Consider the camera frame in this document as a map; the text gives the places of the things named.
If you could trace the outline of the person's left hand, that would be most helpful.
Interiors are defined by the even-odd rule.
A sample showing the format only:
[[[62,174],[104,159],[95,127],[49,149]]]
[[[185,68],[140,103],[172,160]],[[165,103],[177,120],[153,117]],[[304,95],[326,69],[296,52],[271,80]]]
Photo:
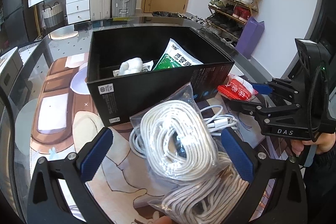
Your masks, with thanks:
[[[164,215],[150,222],[151,224],[176,224],[170,217]]]

